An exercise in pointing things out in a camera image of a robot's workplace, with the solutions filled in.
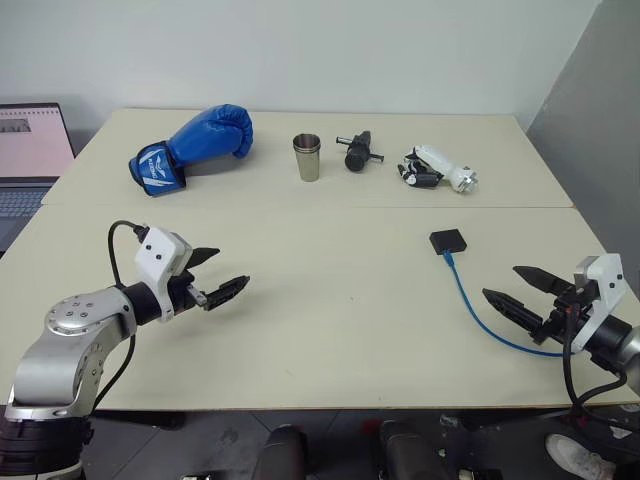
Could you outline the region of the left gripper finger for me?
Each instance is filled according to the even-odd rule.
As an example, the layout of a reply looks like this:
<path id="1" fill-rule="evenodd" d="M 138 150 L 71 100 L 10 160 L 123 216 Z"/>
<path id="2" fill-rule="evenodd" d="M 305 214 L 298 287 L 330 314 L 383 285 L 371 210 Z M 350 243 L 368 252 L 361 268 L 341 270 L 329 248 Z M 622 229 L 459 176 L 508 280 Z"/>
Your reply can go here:
<path id="1" fill-rule="evenodd" d="M 247 286 L 249 281 L 250 277 L 248 275 L 241 275 L 221 284 L 217 290 L 205 295 L 204 310 L 211 311 L 234 299 Z"/>
<path id="2" fill-rule="evenodd" d="M 190 270 L 195 268 L 203 263 L 205 263 L 210 258 L 219 254 L 220 250 L 218 248 L 211 247 L 197 247 L 194 248 L 191 252 L 191 256 L 186 263 L 186 269 Z"/>

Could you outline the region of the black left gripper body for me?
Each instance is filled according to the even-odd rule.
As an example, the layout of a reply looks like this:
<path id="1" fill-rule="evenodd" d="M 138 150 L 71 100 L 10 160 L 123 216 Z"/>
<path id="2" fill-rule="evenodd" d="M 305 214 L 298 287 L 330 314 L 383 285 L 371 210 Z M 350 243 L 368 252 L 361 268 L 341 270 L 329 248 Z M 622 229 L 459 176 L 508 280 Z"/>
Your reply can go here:
<path id="1" fill-rule="evenodd" d="M 188 270 L 169 279 L 167 289 L 175 315 L 195 306 L 204 307 L 207 304 L 205 294 L 193 285 L 194 281 L 194 275 Z"/>

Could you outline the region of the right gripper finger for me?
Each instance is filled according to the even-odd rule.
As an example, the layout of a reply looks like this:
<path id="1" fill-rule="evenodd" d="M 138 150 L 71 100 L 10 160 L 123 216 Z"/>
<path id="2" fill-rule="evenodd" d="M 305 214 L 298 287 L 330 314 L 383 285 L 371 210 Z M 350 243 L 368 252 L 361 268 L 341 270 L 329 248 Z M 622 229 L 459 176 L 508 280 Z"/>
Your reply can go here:
<path id="1" fill-rule="evenodd" d="M 572 283 L 538 267 L 514 266 L 513 271 L 530 286 L 554 296 L 562 296 L 574 287 Z"/>
<path id="2" fill-rule="evenodd" d="M 527 332 L 532 333 L 542 326 L 543 319 L 513 297 L 486 288 L 482 289 L 482 293 L 495 310 Z"/>

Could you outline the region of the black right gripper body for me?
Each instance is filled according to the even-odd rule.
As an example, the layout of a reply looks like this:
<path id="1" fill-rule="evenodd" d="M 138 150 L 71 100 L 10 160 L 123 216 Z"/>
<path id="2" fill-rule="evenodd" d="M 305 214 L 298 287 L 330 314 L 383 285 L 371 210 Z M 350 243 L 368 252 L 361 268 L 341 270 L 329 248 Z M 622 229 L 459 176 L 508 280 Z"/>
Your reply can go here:
<path id="1" fill-rule="evenodd" d="M 596 286 L 569 285 L 553 294 L 556 298 L 549 317 L 531 333 L 531 338 L 538 345 L 549 338 L 562 343 L 566 337 L 567 322 L 572 324 L 573 334 L 570 338 L 573 338 L 590 318 L 589 311 L 596 299 Z"/>

